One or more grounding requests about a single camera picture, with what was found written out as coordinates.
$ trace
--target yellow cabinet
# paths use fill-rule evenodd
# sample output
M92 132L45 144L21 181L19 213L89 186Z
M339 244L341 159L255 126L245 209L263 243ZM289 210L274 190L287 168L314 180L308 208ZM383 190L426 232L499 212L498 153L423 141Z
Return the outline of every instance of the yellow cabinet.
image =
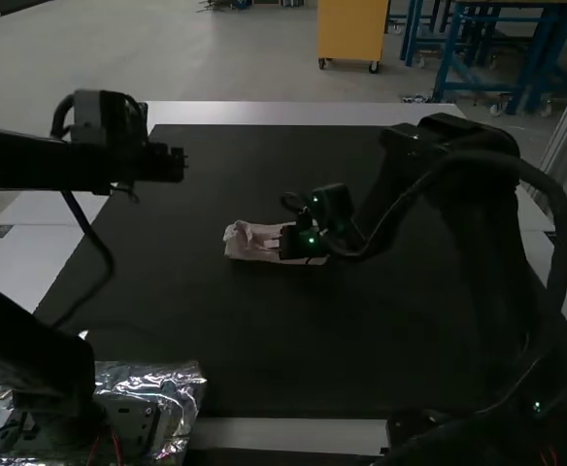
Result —
M318 57L380 61L389 0L318 0Z

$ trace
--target crumpled paper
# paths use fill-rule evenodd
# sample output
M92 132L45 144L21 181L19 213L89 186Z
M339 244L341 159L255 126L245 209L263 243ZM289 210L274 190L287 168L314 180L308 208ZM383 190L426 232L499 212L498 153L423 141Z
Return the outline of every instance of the crumpled paper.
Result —
M261 225L237 220L225 228L225 256L230 259L271 262L287 265L322 265L326 257L281 260L279 256L282 228L293 223Z

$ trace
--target black table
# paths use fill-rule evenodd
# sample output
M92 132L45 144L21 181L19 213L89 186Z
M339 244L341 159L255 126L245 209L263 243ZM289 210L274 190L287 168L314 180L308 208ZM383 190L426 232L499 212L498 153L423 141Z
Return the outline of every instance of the black table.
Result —
M383 152L377 127L157 126L184 146L177 185L114 195L94 222L117 276L73 321L98 359L196 359L205 416L386 418L410 406L461 409L486 394L471 303L451 237L419 202L393 251L328 267L234 262L236 219L291 219L287 190L347 183L358 202ZM52 320L102 273L83 241L36 316ZM567 323L560 329L567 351Z

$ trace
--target concrete floor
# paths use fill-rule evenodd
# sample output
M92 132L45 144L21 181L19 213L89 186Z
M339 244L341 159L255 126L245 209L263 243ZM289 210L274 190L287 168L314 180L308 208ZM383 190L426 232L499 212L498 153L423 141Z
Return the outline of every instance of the concrete floor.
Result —
M392 11L405 5L394 0ZM197 0L53 0L0 17L0 127L47 134L55 105L77 87L140 100L400 102L429 93L439 66L428 59L424 69L404 67L401 36L389 34L380 75L365 63L321 72L315 9L197 9ZM495 73L514 69L500 59ZM484 104L457 103L468 117L513 133L534 164L561 113L493 118ZM13 198L0 193L0 212Z

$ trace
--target foil-wrapped object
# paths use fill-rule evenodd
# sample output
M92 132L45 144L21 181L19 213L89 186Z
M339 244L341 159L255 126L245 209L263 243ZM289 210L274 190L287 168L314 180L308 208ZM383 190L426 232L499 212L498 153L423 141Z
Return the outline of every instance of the foil-wrapped object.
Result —
M155 402L158 426L148 457L140 464L174 464L183 461L188 437L197 418L206 379L195 362L184 365L140 365L96 362L94 395L128 397ZM0 395L0 428L12 412L12 397ZM44 458L0 458L0 466L63 466L71 462Z

